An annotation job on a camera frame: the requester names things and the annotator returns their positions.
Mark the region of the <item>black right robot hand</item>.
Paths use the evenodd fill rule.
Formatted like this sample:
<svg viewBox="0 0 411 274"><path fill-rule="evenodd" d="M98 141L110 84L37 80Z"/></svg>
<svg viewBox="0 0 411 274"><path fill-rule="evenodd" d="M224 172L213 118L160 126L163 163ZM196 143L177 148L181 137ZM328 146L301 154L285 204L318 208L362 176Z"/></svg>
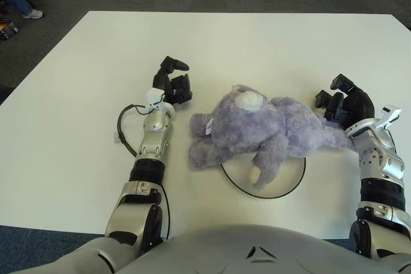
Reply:
<svg viewBox="0 0 411 274"><path fill-rule="evenodd" d="M368 94L343 74L333 79L330 89L338 92L331 95L321 90L315 96L315 107L325 110L324 117L328 121L347 129L375 116L374 105Z"/></svg>

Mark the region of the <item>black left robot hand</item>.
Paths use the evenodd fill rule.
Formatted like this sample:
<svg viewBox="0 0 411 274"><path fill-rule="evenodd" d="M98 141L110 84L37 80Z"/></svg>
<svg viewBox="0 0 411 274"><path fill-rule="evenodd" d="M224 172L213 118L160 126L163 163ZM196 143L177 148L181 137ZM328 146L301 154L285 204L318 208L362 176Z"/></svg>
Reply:
<svg viewBox="0 0 411 274"><path fill-rule="evenodd" d="M189 71L189 66L180 60L166 56L153 78L153 88L163 90L163 101L171 105L182 104L192 98L189 75L183 74L170 79L169 75L174 71Z"/></svg>

